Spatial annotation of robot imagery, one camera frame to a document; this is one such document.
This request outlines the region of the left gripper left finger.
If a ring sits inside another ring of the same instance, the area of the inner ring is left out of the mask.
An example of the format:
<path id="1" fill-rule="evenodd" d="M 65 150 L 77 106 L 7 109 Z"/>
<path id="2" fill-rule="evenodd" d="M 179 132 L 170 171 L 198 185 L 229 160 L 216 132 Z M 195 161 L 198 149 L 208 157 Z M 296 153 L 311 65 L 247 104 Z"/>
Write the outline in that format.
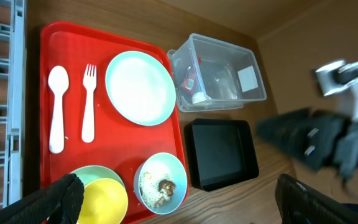
<path id="1" fill-rule="evenodd" d="M 0 210 L 2 224 L 76 224 L 85 187 L 76 174 L 65 174 L 52 184 Z"/>

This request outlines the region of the light blue small bowl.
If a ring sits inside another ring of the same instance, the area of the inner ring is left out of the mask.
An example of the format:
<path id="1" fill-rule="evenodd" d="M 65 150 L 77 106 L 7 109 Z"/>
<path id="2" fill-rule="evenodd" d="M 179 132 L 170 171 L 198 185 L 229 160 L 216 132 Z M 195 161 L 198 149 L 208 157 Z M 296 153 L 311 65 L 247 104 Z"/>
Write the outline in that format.
<path id="1" fill-rule="evenodd" d="M 177 187 L 169 202 L 166 202 L 159 208 L 150 208 L 146 206 L 145 202 L 142 200 L 139 189 L 140 177 L 144 172 L 161 172 L 170 173 L 172 175 L 173 181 Z M 145 205 L 145 207 L 152 213 L 158 215 L 167 215 L 175 211 L 184 202 L 188 193 L 188 179 L 183 164 L 176 156 L 167 152 L 156 153 L 143 162 L 136 170 L 133 186 L 134 193 L 141 204 Z"/>

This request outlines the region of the white plastic spoon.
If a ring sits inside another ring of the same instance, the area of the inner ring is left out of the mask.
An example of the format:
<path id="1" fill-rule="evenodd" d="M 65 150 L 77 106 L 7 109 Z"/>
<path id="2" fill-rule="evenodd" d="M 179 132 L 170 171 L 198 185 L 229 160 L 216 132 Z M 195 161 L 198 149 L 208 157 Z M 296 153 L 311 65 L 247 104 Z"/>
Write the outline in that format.
<path id="1" fill-rule="evenodd" d="M 57 65 L 52 68 L 48 77 L 48 86 L 54 94 L 49 149 L 50 152 L 59 154 L 65 145 L 63 95 L 69 87 L 68 73 L 62 66 Z"/>

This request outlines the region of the white plastic fork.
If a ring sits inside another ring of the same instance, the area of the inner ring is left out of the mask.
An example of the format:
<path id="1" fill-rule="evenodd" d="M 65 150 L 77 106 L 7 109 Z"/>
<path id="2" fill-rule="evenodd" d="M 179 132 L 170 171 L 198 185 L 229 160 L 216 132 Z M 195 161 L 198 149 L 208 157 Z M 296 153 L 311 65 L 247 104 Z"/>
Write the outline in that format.
<path id="1" fill-rule="evenodd" d="M 94 91 L 97 85 L 96 66 L 87 64 L 83 77 L 83 86 L 86 90 L 86 102 L 83 117 L 83 126 L 81 137 L 85 143 L 91 143 L 94 140 Z"/>

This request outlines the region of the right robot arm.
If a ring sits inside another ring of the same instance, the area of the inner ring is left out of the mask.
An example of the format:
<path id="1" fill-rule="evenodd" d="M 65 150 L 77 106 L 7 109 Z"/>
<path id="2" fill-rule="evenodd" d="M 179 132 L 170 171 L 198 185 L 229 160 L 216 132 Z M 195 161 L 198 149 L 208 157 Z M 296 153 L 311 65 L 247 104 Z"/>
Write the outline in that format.
<path id="1" fill-rule="evenodd" d="M 335 167 L 342 189 L 358 199 L 347 186 L 358 168 L 358 121 L 303 108 L 261 119 L 256 124 L 256 135 L 314 171 Z"/>

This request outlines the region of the yellow plastic cup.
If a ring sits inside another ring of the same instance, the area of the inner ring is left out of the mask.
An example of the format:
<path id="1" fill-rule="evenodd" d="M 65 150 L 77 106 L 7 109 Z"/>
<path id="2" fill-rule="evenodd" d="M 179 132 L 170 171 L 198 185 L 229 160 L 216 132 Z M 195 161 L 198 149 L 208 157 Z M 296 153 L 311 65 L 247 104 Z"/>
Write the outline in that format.
<path id="1" fill-rule="evenodd" d="M 94 180 L 85 186 L 84 201 L 77 223 L 121 223 L 128 204 L 127 192 L 121 183 L 109 178 Z"/>

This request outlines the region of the green saucer bowl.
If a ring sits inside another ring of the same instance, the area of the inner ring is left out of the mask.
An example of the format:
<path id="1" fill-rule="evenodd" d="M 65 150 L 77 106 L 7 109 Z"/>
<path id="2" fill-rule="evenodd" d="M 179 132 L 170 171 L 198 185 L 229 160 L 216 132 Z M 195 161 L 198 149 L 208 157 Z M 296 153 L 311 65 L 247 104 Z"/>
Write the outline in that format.
<path id="1" fill-rule="evenodd" d="M 76 174 L 76 176 L 82 181 L 84 186 L 88 185 L 92 181 L 108 178 L 118 181 L 123 187 L 125 187 L 124 182 L 122 181 L 120 176 L 113 170 L 105 166 L 84 166 L 72 171 L 71 173 Z"/>

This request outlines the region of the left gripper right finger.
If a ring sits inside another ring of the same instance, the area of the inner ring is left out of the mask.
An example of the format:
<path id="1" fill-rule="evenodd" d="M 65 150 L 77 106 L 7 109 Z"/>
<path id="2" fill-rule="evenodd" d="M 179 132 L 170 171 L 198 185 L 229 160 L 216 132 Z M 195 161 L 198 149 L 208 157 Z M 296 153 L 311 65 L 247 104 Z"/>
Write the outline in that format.
<path id="1" fill-rule="evenodd" d="M 358 213 L 288 174 L 277 179 L 282 224 L 358 224 Z"/>

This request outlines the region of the red snack wrapper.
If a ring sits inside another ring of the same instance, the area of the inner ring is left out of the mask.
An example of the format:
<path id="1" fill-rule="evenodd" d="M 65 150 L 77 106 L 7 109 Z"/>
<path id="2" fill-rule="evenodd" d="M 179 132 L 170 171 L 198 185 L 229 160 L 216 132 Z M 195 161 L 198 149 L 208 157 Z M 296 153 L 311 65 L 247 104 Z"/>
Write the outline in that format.
<path id="1" fill-rule="evenodd" d="M 180 87 L 184 92 L 189 95 L 192 95 L 197 92 L 198 75 L 193 63 L 187 68 L 185 78 L 183 79 Z"/>

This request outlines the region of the rice and meat leftovers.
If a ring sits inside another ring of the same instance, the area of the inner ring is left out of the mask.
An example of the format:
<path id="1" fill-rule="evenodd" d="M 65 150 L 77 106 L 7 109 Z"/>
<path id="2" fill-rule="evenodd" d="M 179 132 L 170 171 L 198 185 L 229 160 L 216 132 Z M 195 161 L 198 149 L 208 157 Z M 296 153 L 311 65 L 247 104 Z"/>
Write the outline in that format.
<path id="1" fill-rule="evenodd" d="M 176 187 L 170 173 L 144 172 L 139 181 L 142 200 L 150 208 L 159 208 L 169 202 Z"/>

